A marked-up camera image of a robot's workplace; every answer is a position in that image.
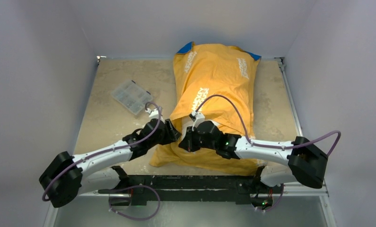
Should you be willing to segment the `yellow printed pillowcase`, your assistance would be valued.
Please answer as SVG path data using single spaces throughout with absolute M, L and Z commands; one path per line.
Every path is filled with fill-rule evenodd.
M 254 81 L 260 61 L 260 55 L 223 44 L 195 44 L 189 53 L 175 54 L 172 124 L 181 131 L 182 118 L 198 110 L 218 122 L 222 132 L 254 138 Z M 157 146 L 150 160 L 155 167 L 169 163 L 246 176 L 261 164 L 257 159 L 225 159 L 206 148 L 187 152 L 176 142 Z

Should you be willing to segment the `white pillow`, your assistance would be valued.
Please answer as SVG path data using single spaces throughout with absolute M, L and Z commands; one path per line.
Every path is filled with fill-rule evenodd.
M 205 117 L 205 121 L 211 121 L 215 126 L 220 125 L 218 122 L 211 120 L 211 119 L 208 119 L 206 117 Z M 186 135 L 188 127 L 191 127 L 192 124 L 193 124 L 193 121 L 191 120 L 191 118 L 189 116 L 182 118 L 181 140 Z

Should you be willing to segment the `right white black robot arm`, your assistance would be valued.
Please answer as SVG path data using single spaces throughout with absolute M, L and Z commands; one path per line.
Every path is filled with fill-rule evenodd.
M 253 187 L 258 192 L 295 181 L 320 189 L 328 162 L 328 155 L 305 137 L 297 136 L 294 141 L 285 142 L 247 140 L 238 134 L 223 133 L 211 121 L 204 121 L 198 127 L 187 127 L 178 146 L 188 152 L 202 148 L 214 150 L 225 159 L 258 159 L 276 163 L 276 167 L 264 167 L 256 173 Z

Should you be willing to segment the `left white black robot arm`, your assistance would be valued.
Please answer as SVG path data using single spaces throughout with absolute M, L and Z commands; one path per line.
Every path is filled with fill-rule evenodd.
M 134 160 L 152 147 L 176 142 L 180 137 L 180 131 L 169 119 L 152 119 L 143 128 L 107 147 L 81 155 L 61 152 L 38 179 L 44 190 L 42 200 L 49 201 L 55 208 L 62 207 L 82 193 L 83 181 L 94 173 Z

